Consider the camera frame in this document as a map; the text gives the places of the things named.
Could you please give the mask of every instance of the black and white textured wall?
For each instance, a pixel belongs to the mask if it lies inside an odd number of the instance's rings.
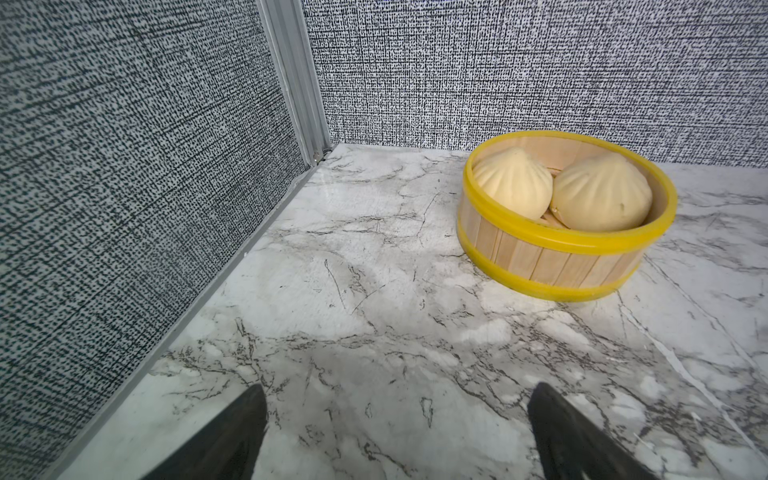
[[[306,170],[255,2],[4,2],[0,477],[44,471]]]
[[[768,167],[764,0],[303,0],[336,142],[472,149],[588,134]]]

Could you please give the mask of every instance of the yellow steamer rim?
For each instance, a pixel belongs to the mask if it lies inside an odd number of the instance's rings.
[[[655,220],[646,223],[645,225],[641,225],[640,227],[631,230],[605,233],[583,232],[579,230],[550,227],[516,214],[493,200],[480,188],[475,180],[473,167],[475,162],[482,157],[482,154],[486,149],[501,142],[509,142],[511,139],[522,137],[561,138],[585,144],[592,144],[597,147],[602,147],[605,150],[624,155],[628,160],[633,161],[641,170],[644,170],[647,173],[646,176],[649,177],[649,180],[651,178],[656,180],[657,186],[655,188],[653,185],[651,186],[654,192],[654,203],[659,201],[664,202],[663,211],[661,211]],[[462,199],[462,204],[463,202],[468,201],[482,218],[485,218],[485,220],[493,226],[508,233],[510,236],[546,250],[596,257],[616,256],[618,254],[630,252],[641,253],[643,249],[649,247],[656,241],[656,239],[664,234],[667,228],[672,224],[675,212],[677,211],[677,191],[667,175],[665,175],[655,164],[633,151],[612,144],[611,142],[588,137],[587,135],[571,134],[562,131],[518,131],[499,135],[483,142],[469,155],[469,159],[464,168],[463,190],[464,199]],[[582,302],[595,300],[613,293],[623,285],[637,269],[637,265],[635,265],[629,273],[626,273],[621,278],[599,286],[555,286],[530,280],[523,276],[515,275],[492,262],[472,244],[462,227],[463,211],[463,208],[459,208],[456,229],[459,243],[462,245],[462,248],[467,253],[470,260],[493,280],[496,280],[513,290],[517,290],[520,293],[524,293],[525,295],[534,296],[544,300],[554,300],[557,302]]]

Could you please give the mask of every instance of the white marble surface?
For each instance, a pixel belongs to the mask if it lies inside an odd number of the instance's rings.
[[[338,146],[61,478],[139,478],[254,382],[254,478],[542,478],[544,380],[661,478],[765,479],[768,170],[662,165],[670,231],[558,304],[463,254],[466,158]]]

